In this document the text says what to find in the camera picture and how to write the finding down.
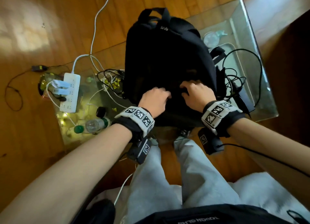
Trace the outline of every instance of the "hand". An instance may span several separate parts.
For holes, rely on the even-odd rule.
[[[165,88],[153,88],[143,94],[138,107],[147,109],[155,119],[165,111],[167,99],[171,98],[171,93]]]
[[[186,105],[201,113],[209,102],[216,100],[212,89],[197,81],[183,81],[180,88],[186,88],[188,91],[188,94],[182,93]]]

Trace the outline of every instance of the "power outlet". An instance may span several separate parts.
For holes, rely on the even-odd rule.
[[[66,113],[75,113],[77,108],[78,90],[80,88],[81,76],[72,73],[64,74],[64,82],[70,84],[68,95],[65,95],[66,101],[60,102],[60,110]]]

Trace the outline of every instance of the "right hand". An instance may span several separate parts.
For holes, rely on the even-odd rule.
[[[183,81],[180,88],[186,88],[188,91],[188,94],[182,93],[186,105],[201,113],[209,102],[216,101],[212,89],[197,81]]]

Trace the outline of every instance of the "forearm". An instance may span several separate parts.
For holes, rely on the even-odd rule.
[[[261,152],[310,174],[310,148],[251,120],[240,119],[227,132],[242,146]],[[249,155],[274,179],[310,208],[310,179],[263,156]]]
[[[132,137],[114,124],[58,161],[0,214],[3,223],[68,223]]]

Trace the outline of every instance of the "round plastic lid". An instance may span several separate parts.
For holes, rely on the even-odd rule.
[[[74,127],[75,133],[82,133],[84,131],[84,127],[82,125],[77,125]]]
[[[208,48],[215,48],[219,44],[219,36],[211,31],[205,34],[203,42]]]

